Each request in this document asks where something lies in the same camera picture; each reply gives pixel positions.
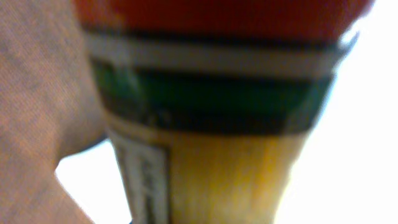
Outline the orange spaghetti packet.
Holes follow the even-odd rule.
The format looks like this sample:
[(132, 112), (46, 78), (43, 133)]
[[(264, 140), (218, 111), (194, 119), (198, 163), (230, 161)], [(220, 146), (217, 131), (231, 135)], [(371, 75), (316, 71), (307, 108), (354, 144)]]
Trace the orange spaghetti packet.
[(272, 223), (369, 0), (76, 0), (134, 223)]

